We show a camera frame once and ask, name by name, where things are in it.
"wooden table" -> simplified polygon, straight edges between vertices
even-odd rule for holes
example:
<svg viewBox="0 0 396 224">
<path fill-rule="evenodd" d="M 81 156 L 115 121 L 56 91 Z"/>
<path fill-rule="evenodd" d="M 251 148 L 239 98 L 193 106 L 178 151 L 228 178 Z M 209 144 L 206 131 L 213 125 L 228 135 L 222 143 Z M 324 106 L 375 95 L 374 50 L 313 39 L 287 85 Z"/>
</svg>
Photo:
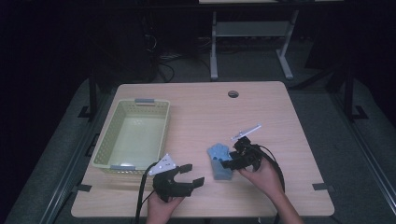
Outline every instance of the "wooden table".
<svg viewBox="0 0 396 224">
<path fill-rule="evenodd" d="M 239 96 L 231 98 L 229 91 Z M 314 190 L 323 183 L 304 131 L 287 90 L 281 82 L 209 82 L 139 84 L 119 87 L 104 124 L 119 99 L 154 98 L 171 103 L 165 151 L 177 165 L 192 163 L 191 172 L 177 175 L 177 182 L 205 177 L 177 208 L 173 217 L 270 217 L 271 202 L 237 172 L 233 179 L 214 180 L 206 150 L 216 143 L 233 150 L 231 137 L 239 131 L 262 127 L 250 134 L 252 144 L 268 147 L 281 167 L 286 193 L 301 216 L 330 216 L 334 212 L 327 190 Z M 92 186 L 79 191 L 72 208 L 75 217 L 134 217 L 139 175 L 111 175 L 89 165 L 82 180 Z M 152 191 L 148 179 L 145 195 Z M 147 204 L 141 216 L 147 215 Z"/>
</svg>

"black cable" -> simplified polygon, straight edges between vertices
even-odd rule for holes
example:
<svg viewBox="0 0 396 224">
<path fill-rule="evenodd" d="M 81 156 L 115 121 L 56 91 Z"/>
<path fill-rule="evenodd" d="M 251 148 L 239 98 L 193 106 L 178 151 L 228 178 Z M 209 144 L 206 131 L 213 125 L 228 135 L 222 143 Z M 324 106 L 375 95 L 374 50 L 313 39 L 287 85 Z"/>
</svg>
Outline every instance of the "black cable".
<svg viewBox="0 0 396 224">
<path fill-rule="evenodd" d="M 276 158 L 274 157 L 272 152 L 268 148 L 264 147 L 271 153 L 271 155 L 273 156 L 273 159 L 271 157 L 269 157 L 265 152 L 255 148 L 255 147 L 248 146 L 248 145 L 244 145 L 244 147 L 248 147 L 248 148 L 251 148 L 251 149 L 259 152 L 266 160 L 268 160 L 272 164 L 272 166 L 274 167 L 274 169 L 277 172 L 277 175 L 279 176 L 279 180 L 280 180 L 280 184 L 282 185 L 282 189 L 285 192 L 285 179 L 283 178 L 282 170 L 280 169 L 279 164 L 277 163 Z"/>
<path fill-rule="evenodd" d="M 171 82 L 172 79 L 175 77 L 175 69 L 172 66 L 170 66 L 168 64 L 164 64 L 164 63 L 159 63 L 158 65 L 165 66 L 165 67 L 169 68 L 172 71 L 172 76 L 169 79 L 167 79 L 165 74 L 163 73 L 163 71 L 161 71 L 160 69 L 158 70 L 158 74 L 163 79 L 164 83 Z"/>
<path fill-rule="evenodd" d="M 267 147 L 264 147 L 264 146 L 260 146 L 260 145 L 258 145 L 258 146 L 259 146 L 259 147 L 262 147 L 262 148 L 265 148 L 265 150 L 267 150 L 267 151 L 271 154 L 271 156 L 273 157 L 274 161 L 276 161 L 276 158 L 275 158 L 274 154 L 272 154 L 272 152 L 270 151 L 270 149 L 268 149 Z"/>
<path fill-rule="evenodd" d="M 145 201 L 149 198 L 149 196 L 151 196 L 151 194 L 153 194 L 154 192 L 155 192 L 155 190 L 153 190 L 153 191 L 145 198 L 145 200 L 143 200 L 142 203 L 145 203 Z"/>
<path fill-rule="evenodd" d="M 145 185 L 146 185 L 146 179 L 148 178 L 148 172 L 151 169 L 151 167 L 155 166 L 157 162 L 152 163 L 146 172 L 142 175 L 142 181 L 140 182 L 140 188 L 139 188 L 139 196 L 137 198 L 137 207 L 136 207 L 136 214 L 134 216 L 134 224 L 139 224 L 140 221 L 140 211 L 142 210 L 143 206 L 143 192 L 145 191 Z"/>
</svg>

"cable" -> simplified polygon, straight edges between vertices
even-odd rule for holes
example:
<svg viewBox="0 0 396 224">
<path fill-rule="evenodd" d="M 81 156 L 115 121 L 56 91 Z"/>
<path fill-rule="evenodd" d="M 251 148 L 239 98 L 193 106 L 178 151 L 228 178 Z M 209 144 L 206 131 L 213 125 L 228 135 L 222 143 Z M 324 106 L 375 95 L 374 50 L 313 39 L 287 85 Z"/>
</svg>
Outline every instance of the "cable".
<svg viewBox="0 0 396 224">
<path fill-rule="evenodd" d="M 279 176 L 279 180 L 280 180 L 280 183 L 282 185 L 282 189 L 283 189 L 283 191 L 285 191 L 285 179 L 283 178 L 282 170 L 280 169 L 279 164 L 277 163 L 276 158 L 272 154 L 272 152 L 268 148 L 264 147 L 272 155 L 273 159 L 271 157 L 269 157 L 265 152 L 255 148 L 253 146 L 244 145 L 244 147 L 248 147 L 250 149 L 253 149 L 253 150 L 259 152 L 266 160 L 268 160 L 272 164 L 272 166 L 274 167 L 274 169 L 276 170 L 276 172 L 277 172 L 277 174 Z"/>
<path fill-rule="evenodd" d="M 153 190 L 146 198 L 145 198 L 145 200 L 143 200 L 143 202 L 142 203 L 145 203 L 145 201 L 149 198 L 149 196 L 151 196 L 151 194 L 153 194 L 154 193 L 154 191 L 155 190 Z"/>
<path fill-rule="evenodd" d="M 139 196 L 137 198 L 137 206 L 136 206 L 136 214 L 134 216 L 134 224 L 139 224 L 140 221 L 140 211 L 142 210 L 143 203 L 146 201 L 142 202 L 143 199 L 143 192 L 145 191 L 145 185 L 146 185 L 146 179 L 148 178 L 148 173 L 151 167 L 155 166 L 157 162 L 152 163 L 146 172 L 142 175 L 142 181 L 140 182 L 140 188 L 139 188 Z"/>
<path fill-rule="evenodd" d="M 152 38 L 154 40 L 153 46 L 150 49 L 147 49 L 148 52 L 154 53 L 154 50 L 157 47 L 157 38 L 155 38 L 154 35 L 146 35 L 146 37 L 150 37 L 150 38 Z"/>
<path fill-rule="evenodd" d="M 174 54 L 169 54 L 169 55 L 162 55 L 160 56 L 161 60 L 164 60 L 164 63 L 168 63 L 169 61 L 173 61 L 175 59 L 183 58 L 182 54 L 174 53 Z"/>
<path fill-rule="evenodd" d="M 258 146 L 264 148 L 265 150 L 267 150 L 271 154 L 271 156 L 273 157 L 274 161 L 276 161 L 276 158 L 275 158 L 274 154 L 272 154 L 270 149 L 268 149 L 267 147 L 264 147 L 264 146 L 260 146 L 260 145 L 258 145 Z"/>
<path fill-rule="evenodd" d="M 169 79 L 167 79 L 166 76 L 165 76 L 165 74 L 163 73 L 163 71 L 161 71 L 160 69 L 158 69 L 158 74 L 159 74 L 160 77 L 163 79 L 163 82 L 165 82 L 165 83 L 171 82 L 172 79 L 175 77 L 175 69 L 174 69 L 172 66 L 167 65 L 167 64 L 164 64 L 164 63 L 159 63 L 158 65 L 165 66 L 165 67 L 169 68 L 169 69 L 172 71 L 172 76 L 171 76 Z"/>
</svg>

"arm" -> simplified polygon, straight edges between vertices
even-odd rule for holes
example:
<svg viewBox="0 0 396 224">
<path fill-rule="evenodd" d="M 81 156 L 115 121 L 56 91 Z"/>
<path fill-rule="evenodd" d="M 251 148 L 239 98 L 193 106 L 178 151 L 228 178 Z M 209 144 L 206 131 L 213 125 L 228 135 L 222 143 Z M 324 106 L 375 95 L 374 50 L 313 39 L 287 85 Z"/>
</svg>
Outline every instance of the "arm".
<svg viewBox="0 0 396 224">
<path fill-rule="evenodd" d="M 283 192 L 279 177 L 268 160 L 263 159 L 260 168 L 255 172 L 246 169 L 238 171 L 271 200 L 284 223 L 303 223 L 289 198 Z"/>
<path fill-rule="evenodd" d="M 148 197 L 148 219 L 146 224 L 165 224 L 183 200 L 184 198 L 177 197 L 166 203 L 156 192 L 153 192 Z"/>
</svg>

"small white piece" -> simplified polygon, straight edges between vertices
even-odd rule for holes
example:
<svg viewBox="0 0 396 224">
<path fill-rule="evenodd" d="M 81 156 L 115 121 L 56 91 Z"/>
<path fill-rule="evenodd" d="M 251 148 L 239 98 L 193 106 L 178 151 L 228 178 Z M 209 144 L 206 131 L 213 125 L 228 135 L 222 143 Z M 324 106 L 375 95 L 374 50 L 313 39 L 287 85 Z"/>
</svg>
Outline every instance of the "small white piece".
<svg viewBox="0 0 396 224">
<path fill-rule="evenodd" d="M 166 155 L 148 171 L 148 174 L 157 175 L 165 171 L 173 170 L 175 168 L 176 168 L 175 162 L 172 160 L 169 154 L 166 153 Z"/>
<path fill-rule="evenodd" d="M 232 140 L 232 141 L 236 141 L 236 140 L 238 140 L 239 138 L 244 137 L 244 136 L 246 136 L 246 135 L 248 135 L 248 134 L 250 134 L 250 133 L 253 133 L 254 131 L 260 129 L 261 126 L 262 126 L 262 125 L 259 123 L 259 124 L 257 124 L 255 127 L 253 127 L 253 128 L 250 128 L 250 129 L 246 129 L 246 130 L 244 130 L 244 131 L 241 131 L 241 132 L 239 132 L 239 134 L 237 134 L 236 136 L 232 137 L 231 140 Z"/>
</svg>

